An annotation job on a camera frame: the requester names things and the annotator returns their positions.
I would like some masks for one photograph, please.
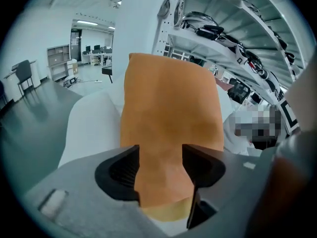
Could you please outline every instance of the orange cloth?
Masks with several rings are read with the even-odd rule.
[[[135,190],[142,208],[193,196],[182,144],[223,151],[215,79],[191,62],[130,54],[124,81],[121,146],[140,146]]]

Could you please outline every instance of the white pillar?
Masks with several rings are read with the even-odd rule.
[[[122,0],[113,38],[112,73],[116,80],[129,63],[130,53],[152,53],[157,17],[164,0]]]

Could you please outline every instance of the doorway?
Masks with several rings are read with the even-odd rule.
[[[70,32],[70,58],[81,61],[81,29],[72,28]]]

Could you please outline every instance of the electronic device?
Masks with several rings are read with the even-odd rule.
[[[77,78],[75,76],[68,76],[64,79],[64,86],[70,87],[72,84],[77,82]]]

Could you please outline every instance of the ceiling light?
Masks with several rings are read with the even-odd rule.
[[[92,23],[92,22],[87,22],[87,21],[82,21],[82,20],[78,20],[77,23],[83,23],[83,24],[89,24],[89,25],[97,26],[97,23]]]

